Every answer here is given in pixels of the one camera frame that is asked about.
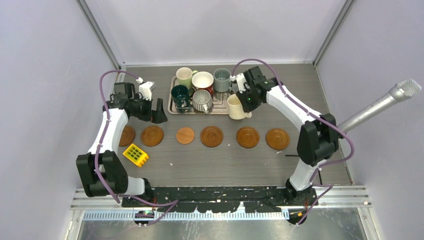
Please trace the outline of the cream mug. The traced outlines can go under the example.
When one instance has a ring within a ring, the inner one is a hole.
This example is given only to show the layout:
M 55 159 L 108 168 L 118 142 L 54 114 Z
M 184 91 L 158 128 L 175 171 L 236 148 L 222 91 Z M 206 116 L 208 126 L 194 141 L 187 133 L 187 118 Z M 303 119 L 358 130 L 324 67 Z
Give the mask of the cream mug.
M 228 115 L 233 120 L 251 118 L 252 112 L 244 112 L 243 105 L 236 94 L 227 98 Z

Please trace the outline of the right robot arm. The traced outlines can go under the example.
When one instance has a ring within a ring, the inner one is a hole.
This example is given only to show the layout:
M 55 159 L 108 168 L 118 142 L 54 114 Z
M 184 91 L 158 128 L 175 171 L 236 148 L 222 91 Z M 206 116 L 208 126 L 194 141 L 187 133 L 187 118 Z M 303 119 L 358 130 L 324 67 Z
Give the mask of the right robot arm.
M 234 92 L 245 113 L 261 104 L 280 111 L 299 131 L 298 164 L 285 183 L 283 199 L 290 205 L 305 203 L 313 194 L 312 184 L 321 167 L 339 148 L 340 134 L 332 128 L 336 120 L 330 113 L 322 115 L 291 94 L 277 78 L 266 78 L 258 66 L 230 77 Z

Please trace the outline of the grooved wooden coaster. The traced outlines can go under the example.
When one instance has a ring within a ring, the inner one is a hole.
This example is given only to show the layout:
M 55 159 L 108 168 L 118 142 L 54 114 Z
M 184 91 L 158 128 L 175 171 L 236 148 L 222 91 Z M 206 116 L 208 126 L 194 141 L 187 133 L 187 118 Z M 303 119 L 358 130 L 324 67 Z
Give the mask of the grooved wooden coaster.
M 200 133 L 201 143 L 209 148 L 219 146 L 224 139 L 222 130 L 217 126 L 207 126 Z
M 260 141 L 258 131 L 250 126 L 241 127 L 236 133 L 236 141 L 243 148 L 253 148 Z
M 141 142 L 148 147 L 157 146 L 164 138 L 164 131 L 159 126 L 148 126 L 140 135 Z
M 290 144 L 289 134 L 282 128 L 272 128 L 265 136 L 266 143 L 274 150 L 284 150 Z
M 125 147 L 130 145 L 135 139 L 136 133 L 133 127 L 126 125 L 122 131 L 118 146 Z

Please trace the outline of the silver metal tray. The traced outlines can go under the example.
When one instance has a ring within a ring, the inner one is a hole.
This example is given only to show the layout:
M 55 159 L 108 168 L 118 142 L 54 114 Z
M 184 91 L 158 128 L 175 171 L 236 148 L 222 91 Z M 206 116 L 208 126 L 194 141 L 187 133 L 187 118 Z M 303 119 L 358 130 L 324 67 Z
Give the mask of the silver metal tray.
M 189 89 L 190 99 L 188 107 L 177 107 L 175 101 L 172 98 L 172 88 L 179 85 L 178 78 L 174 76 L 171 80 L 170 90 L 169 90 L 169 100 L 167 110 L 172 115 L 204 115 L 203 112 L 197 111 L 194 109 L 193 103 L 193 94 L 195 90 L 193 88 Z M 229 113 L 227 99 L 233 94 L 232 91 L 226 92 L 215 92 L 212 96 L 212 107 L 209 109 L 210 115 L 227 115 Z

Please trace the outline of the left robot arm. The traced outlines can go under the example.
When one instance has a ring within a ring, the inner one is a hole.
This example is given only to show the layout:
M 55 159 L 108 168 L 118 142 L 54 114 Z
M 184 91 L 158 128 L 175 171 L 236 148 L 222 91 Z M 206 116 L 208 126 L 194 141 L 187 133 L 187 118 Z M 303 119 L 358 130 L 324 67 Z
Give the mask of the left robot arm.
M 130 117 L 161 124 L 168 120 L 163 99 L 158 98 L 152 109 L 154 82 L 146 81 L 135 87 L 133 83 L 114 85 L 114 93 L 103 101 L 103 119 L 95 142 L 86 154 L 78 155 L 76 167 L 88 197 L 134 195 L 141 207 L 153 202 L 153 193 L 146 178 L 130 177 L 119 156 L 119 142 Z

